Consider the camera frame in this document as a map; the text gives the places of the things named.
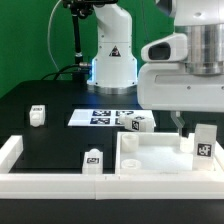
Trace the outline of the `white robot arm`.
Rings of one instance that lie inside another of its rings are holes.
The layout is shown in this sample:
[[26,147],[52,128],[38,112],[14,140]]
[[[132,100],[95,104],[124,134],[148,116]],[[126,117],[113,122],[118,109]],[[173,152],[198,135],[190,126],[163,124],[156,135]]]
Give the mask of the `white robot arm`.
[[116,2],[93,3],[98,52],[88,88],[105,94],[137,90],[144,109],[180,113],[224,112],[224,0],[154,0],[174,19],[174,32],[132,54],[132,18]]

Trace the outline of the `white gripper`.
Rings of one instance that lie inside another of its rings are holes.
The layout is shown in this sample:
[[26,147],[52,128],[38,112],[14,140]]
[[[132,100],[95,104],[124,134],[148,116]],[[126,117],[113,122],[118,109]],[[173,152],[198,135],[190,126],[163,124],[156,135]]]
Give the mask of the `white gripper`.
[[137,99],[143,109],[172,111],[171,119],[182,135],[180,111],[224,112],[224,74],[186,72],[187,36],[174,33],[145,45],[145,64],[138,74]]

